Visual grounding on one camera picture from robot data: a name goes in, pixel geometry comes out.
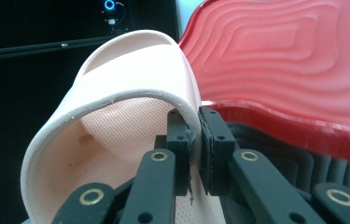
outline black background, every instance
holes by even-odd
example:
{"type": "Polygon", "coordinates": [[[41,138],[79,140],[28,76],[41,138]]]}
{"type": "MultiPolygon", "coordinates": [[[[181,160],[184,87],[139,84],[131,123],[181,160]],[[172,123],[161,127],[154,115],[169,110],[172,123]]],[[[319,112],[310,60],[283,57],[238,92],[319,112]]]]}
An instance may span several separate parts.
{"type": "MultiPolygon", "coordinates": [[[[178,40],[175,0],[129,0],[131,30],[178,40]]],[[[0,1],[0,49],[110,35],[98,0],[0,1]]],[[[0,223],[27,218],[20,190],[25,149],[98,46],[0,59],[0,223]]]]}

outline bolt hole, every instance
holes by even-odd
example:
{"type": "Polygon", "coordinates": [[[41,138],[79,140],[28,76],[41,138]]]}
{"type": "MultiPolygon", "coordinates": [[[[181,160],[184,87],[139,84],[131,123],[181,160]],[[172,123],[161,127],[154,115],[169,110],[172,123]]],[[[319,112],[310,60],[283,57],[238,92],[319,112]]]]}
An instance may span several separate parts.
{"type": "Polygon", "coordinates": [[[297,213],[290,213],[290,219],[295,223],[306,223],[305,218],[297,213]]]}
{"type": "Polygon", "coordinates": [[[350,206],[350,194],[339,189],[326,190],[327,196],[334,202],[343,206],[350,206]]]}
{"type": "Polygon", "coordinates": [[[81,194],[79,202],[82,205],[93,205],[100,202],[104,195],[101,189],[88,189],[81,194]]]}
{"type": "Polygon", "coordinates": [[[241,156],[247,161],[257,161],[259,159],[259,156],[251,151],[242,152],[241,156]]]}
{"type": "Polygon", "coordinates": [[[154,161],[164,161],[168,158],[168,155],[163,152],[155,152],[151,155],[151,159],[154,161]]]}
{"type": "Polygon", "coordinates": [[[137,220],[140,223],[150,223],[152,221],[152,215],[148,212],[142,213],[139,215],[139,217],[137,218],[137,220]]]}

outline black mechanical bracket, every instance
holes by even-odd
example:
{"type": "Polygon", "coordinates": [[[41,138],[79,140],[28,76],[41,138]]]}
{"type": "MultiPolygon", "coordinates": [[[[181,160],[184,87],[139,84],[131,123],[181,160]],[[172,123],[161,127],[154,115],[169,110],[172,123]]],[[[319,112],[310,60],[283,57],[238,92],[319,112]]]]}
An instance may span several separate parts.
{"type": "MultiPolygon", "coordinates": [[[[350,189],[322,183],[307,197],[262,153],[240,149],[218,112],[202,106],[199,116],[203,188],[220,197],[228,224],[350,224],[350,189]]],[[[81,186],[52,223],[175,223],[175,196],[188,192],[195,139],[178,111],[170,111],[167,118],[167,135],[156,137],[155,149],[144,155],[134,179],[117,189],[102,183],[81,186]]]]}

